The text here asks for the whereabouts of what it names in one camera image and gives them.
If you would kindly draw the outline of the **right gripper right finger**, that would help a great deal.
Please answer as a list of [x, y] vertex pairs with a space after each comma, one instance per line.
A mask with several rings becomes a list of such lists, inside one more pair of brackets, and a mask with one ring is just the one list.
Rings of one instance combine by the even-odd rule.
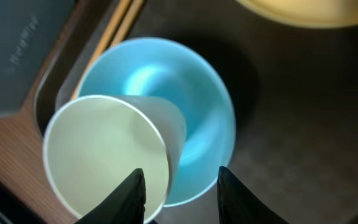
[[220, 224], [288, 224], [264, 205], [227, 167], [219, 168], [217, 190]]

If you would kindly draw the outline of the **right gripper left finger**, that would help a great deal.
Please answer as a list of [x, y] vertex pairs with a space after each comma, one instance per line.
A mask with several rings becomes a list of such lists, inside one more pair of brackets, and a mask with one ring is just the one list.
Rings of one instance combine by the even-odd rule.
[[143, 224], [145, 190], [143, 170], [134, 169], [96, 208], [75, 224]]

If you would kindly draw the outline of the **white paper cup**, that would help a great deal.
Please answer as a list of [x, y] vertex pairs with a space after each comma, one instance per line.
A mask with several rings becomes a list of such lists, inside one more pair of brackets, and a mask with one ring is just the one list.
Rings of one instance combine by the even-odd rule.
[[47, 179], [77, 218], [96, 208], [135, 169], [145, 175], [144, 223], [170, 193], [186, 139], [182, 112], [153, 96], [89, 95], [62, 106], [43, 143]]

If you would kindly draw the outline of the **blue bowl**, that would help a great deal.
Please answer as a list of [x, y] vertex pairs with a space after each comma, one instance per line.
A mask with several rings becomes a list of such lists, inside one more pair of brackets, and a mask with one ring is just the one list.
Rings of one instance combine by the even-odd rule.
[[229, 92], [201, 55], [173, 40], [142, 37], [105, 51], [83, 75], [75, 97], [158, 96], [183, 113], [187, 136], [165, 207], [192, 202], [231, 160], [236, 119]]

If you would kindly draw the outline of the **wooden chopstick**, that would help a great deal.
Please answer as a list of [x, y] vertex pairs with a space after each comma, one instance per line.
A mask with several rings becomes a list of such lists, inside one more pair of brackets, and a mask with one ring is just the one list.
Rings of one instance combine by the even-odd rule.
[[132, 1], [131, 5], [129, 6], [128, 11], [126, 12], [126, 14], [121, 22], [121, 25], [119, 26], [117, 32], [114, 34], [114, 37], [110, 44], [111, 47], [114, 47], [115, 45], [121, 43], [126, 38], [126, 35], [129, 33], [144, 2], [145, 2], [144, 0], [133, 0]]
[[93, 53], [83, 69], [83, 72], [78, 80], [73, 93], [70, 96], [70, 100], [74, 100], [78, 97], [78, 92], [86, 73], [92, 67], [94, 62], [100, 57], [100, 55], [112, 45], [112, 41], [116, 33], [121, 32], [121, 28], [128, 25], [129, 16], [136, 16], [139, 8], [143, 5], [144, 1], [119, 1], [114, 11], [109, 17], [108, 23], [103, 30], [101, 37], [98, 39], [98, 44], [93, 49]]

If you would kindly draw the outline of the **yellow plate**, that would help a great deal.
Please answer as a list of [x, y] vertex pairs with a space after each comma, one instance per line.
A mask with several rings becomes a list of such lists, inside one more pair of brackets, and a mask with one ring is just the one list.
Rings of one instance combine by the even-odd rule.
[[272, 21], [310, 29], [358, 26], [358, 0], [237, 0]]

